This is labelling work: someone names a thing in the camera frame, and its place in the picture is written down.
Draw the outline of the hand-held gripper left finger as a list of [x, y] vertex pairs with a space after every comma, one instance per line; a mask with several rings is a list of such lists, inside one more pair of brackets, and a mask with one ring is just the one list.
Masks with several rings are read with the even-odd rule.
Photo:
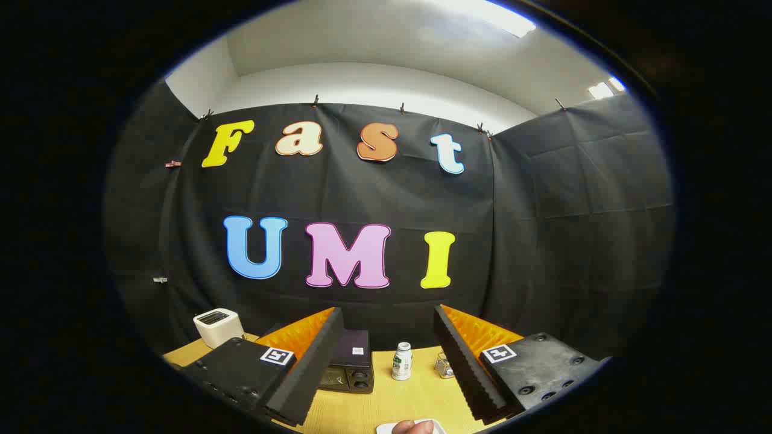
[[251, 417], [303, 425], [343, 330], [341, 308], [330, 307], [254, 342], [231, 338], [180, 373]]

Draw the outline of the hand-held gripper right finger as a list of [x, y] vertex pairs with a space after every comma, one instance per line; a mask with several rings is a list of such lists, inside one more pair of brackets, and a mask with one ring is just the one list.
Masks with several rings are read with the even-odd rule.
[[486, 425], [546, 406], [609, 363], [549, 333], [521, 336], [442, 304], [433, 327], [472, 416]]

